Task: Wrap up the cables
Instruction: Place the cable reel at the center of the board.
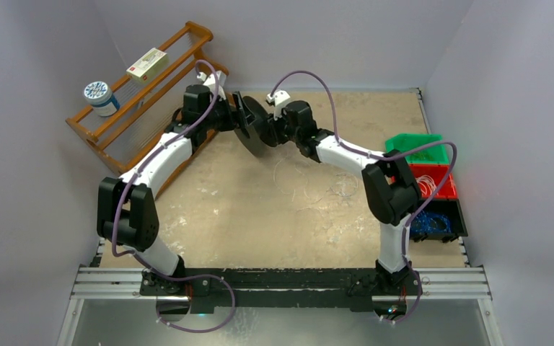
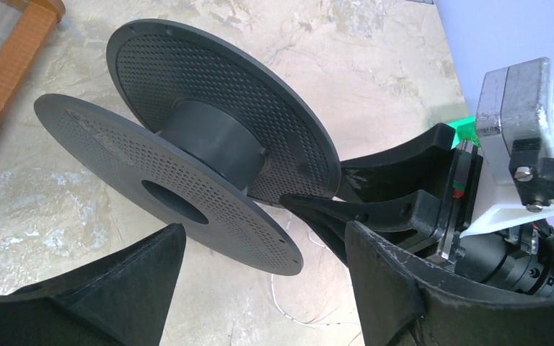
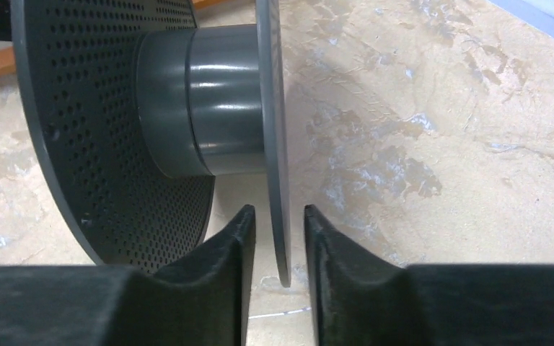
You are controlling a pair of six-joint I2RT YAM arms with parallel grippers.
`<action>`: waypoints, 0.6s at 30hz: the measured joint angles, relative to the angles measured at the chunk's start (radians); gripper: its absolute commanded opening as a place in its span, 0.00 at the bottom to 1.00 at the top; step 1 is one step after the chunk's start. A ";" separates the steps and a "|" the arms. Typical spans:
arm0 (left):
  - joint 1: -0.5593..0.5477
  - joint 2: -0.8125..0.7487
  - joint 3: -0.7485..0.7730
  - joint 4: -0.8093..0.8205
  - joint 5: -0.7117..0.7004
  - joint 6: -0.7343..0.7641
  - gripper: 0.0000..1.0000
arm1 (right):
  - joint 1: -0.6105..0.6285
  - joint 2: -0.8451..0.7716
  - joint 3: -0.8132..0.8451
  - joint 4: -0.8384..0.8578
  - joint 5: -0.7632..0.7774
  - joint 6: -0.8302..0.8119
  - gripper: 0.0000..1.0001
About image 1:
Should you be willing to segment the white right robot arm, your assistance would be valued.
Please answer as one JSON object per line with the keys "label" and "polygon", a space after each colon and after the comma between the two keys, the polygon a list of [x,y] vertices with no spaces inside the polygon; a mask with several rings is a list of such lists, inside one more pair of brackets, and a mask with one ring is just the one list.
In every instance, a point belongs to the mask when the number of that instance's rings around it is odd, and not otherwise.
{"label": "white right robot arm", "polygon": [[267,117],[262,140],[269,146],[291,141],[301,155],[321,164],[341,168],[364,184],[369,210],[379,221],[380,251],[376,283],[385,293],[401,288],[410,273],[408,237],[421,191],[413,173],[393,150],[371,151],[338,139],[335,132],[318,128],[308,102],[267,99],[274,108]]}

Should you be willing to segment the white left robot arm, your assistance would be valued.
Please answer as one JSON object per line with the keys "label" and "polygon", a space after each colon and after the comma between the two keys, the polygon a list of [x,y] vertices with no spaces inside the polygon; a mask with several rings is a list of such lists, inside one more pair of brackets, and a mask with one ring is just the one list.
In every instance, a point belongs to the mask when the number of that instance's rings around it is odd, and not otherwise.
{"label": "white left robot arm", "polygon": [[176,295],[186,285],[185,263],[159,237],[158,192],[192,158],[210,132],[240,129],[245,106],[239,92],[214,95],[201,84],[188,86],[157,144],[118,178],[99,184],[97,233],[114,257],[131,255],[159,275],[158,285]]}

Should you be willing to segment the black perforated cable spool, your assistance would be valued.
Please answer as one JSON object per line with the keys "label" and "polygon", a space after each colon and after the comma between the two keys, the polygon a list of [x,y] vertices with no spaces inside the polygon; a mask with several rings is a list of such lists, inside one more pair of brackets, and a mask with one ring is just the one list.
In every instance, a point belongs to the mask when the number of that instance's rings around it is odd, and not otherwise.
{"label": "black perforated cable spool", "polygon": [[270,146],[263,143],[263,132],[266,127],[268,112],[259,101],[251,96],[242,96],[248,112],[247,127],[249,135],[242,135],[239,131],[234,131],[240,143],[255,157],[263,158],[267,156]]}

